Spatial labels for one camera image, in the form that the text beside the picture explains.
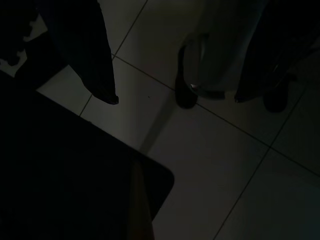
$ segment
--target black cloth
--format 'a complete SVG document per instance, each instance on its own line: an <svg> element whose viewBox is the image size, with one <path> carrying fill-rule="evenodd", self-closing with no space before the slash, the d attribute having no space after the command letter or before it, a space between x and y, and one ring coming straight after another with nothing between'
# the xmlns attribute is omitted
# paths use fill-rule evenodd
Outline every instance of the black cloth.
<svg viewBox="0 0 320 240"><path fill-rule="evenodd" d="M174 184L169 170L41 94L14 88L5 73L0 78L7 89L0 234L9 240L125 239L133 161L141 164L156 216Z"/></svg>
<svg viewBox="0 0 320 240"><path fill-rule="evenodd" d="M35 0L52 41L84 86L118 104L105 21L97 0Z"/></svg>
<svg viewBox="0 0 320 240"><path fill-rule="evenodd" d="M10 65L18 63L17 50L22 51L23 36L31 31L29 22L37 16L35 9L40 12L52 38L53 45L63 60L57 56L50 43L47 47L48 56L29 51L29 55L44 57L44 62L51 60L51 66L46 67L50 75L53 69L58 71L60 65L69 64L79 75L84 86L98 99L108 104L118 104L116 95L114 71L111 50L105 27L105 21L97 0L0 0L0 57ZM29 76L44 66L41 59L32 60L19 75L25 75L24 87L27 87ZM39 85L41 80L32 80L29 88Z"/></svg>
<svg viewBox="0 0 320 240"><path fill-rule="evenodd" d="M18 89L36 90L68 65L48 32L26 42L25 53L27 60L14 76Z"/></svg>
<svg viewBox="0 0 320 240"><path fill-rule="evenodd" d="M245 102L274 90L319 36L317 1L271 0L248 46L235 100Z"/></svg>
<svg viewBox="0 0 320 240"><path fill-rule="evenodd" d="M0 59L16 65L18 51L24 49L24 36L29 36L30 21L38 16L33 0L0 0Z"/></svg>

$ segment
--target white tile floor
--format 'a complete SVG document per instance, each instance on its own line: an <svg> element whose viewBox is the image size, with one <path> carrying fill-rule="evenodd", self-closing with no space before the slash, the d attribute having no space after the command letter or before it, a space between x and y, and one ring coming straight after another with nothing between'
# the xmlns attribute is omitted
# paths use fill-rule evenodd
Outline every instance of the white tile floor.
<svg viewBox="0 0 320 240"><path fill-rule="evenodd" d="M99 2L119 105L91 97L70 67L38 91L174 173L155 239L320 239L320 92L292 84L281 114L231 93L182 110L177 52L202 1Z"/></svg>

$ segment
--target floor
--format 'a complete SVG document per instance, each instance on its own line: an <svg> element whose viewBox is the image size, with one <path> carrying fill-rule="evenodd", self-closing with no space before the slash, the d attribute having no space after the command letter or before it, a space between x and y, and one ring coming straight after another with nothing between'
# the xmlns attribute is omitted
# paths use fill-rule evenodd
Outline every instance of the floor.
<svg viewBox="0 0 320 240"><path fill-rule="evenodd" d="M292 83L279 114L260 98L236 104L234 92L180 109L177 52L202 1L99 2L119 105L93 97L69 66L38 91L174 173L155 239L320 239L319 91Z"/></svg>

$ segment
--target floor tile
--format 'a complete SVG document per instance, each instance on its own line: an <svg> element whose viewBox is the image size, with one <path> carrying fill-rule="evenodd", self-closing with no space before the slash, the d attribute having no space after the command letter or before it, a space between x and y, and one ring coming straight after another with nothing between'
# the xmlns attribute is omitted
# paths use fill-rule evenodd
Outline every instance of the floor tile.
<svg viewBox="0 0 320 240"><path fill-rule="evenodd" d="M320 90L307 88L274 142L281 153L320 174Z"/></svg>
<svg viewBox="0 0 320 240"><path fill-rule="evenodd" d="M58 72L37 91L77 115L91 95L70 66Z"/></svg>
<svg viewBox="0 0 320 240"><path fill-rule="evenodd" d="M175 177L155 239L212 240L266 150L200 106L177 108L148 154Z"/></svg>
<svg viewBox="0 0 320 240"><path fill-rule="evenodd" d="M125 62L113 60L118 105L109 105L92 97L84 119L139 149L159 110L173 91Z"/></svg>
<svg viewBox="0 0 320 240"><path fill-rule="evenodd" d="M146 0L98 0L102 10L108 41L116 53Z"/></svg>
<svg viewBox="0 0 320 240"><path fill-rule="evenodd" d="M249 102L236 103L235 92L227 92L225 100L200 98L198 103L228 122L234 124L257 139L270 145L275 139L289 112L301 96L304 85L292 82L289 86L289 99L281 113L266 110L262 97Z"/></svg>
<svg viewBox="0 0 320 240"><path fill-rule="evenodd" d="M320 239L320 178L271 151L215 240Z"/></svg>
<svg viewBox="0 0 320 240"><path fill-rule="evenodd" d="M170 87L181 44L202 13L203 0L149 0L117 56Z"/></svg>

